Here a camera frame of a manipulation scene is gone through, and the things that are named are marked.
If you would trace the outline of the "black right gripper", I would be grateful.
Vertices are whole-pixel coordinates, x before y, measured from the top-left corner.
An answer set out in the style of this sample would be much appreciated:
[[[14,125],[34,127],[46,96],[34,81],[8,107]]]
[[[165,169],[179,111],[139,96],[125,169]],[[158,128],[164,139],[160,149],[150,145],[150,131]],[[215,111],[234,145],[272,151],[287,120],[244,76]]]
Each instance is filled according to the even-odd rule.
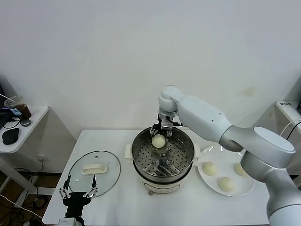
[[[160,130],[164,130],[164,136],[165,139],[168,140],[172,137],[173,132],[172,128],[174,127],[173,118],[170,117],[170,115],[158,114],[158,124],[159,126],[152,126],[150,129],[150,135],[151,137],[154,137],[155,135],[160,133]]]

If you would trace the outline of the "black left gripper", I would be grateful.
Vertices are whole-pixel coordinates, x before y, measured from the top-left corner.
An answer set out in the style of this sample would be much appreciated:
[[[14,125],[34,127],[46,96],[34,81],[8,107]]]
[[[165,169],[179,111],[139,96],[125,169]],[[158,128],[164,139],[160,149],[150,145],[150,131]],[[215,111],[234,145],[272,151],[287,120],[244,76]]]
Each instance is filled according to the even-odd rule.
[[[69,175],[63,184],[63,187],[59,189],[59,194],[63,199],[63,204],[67,207],[65,213],[66,218],[77,218],[82,216],[84,206],[90,204],[91,199],[96,197],[98,193],[98,187],[96,184],[96,176],[93,175],[92,187],[89,192],[72,192],[69,193],[71,175]]]

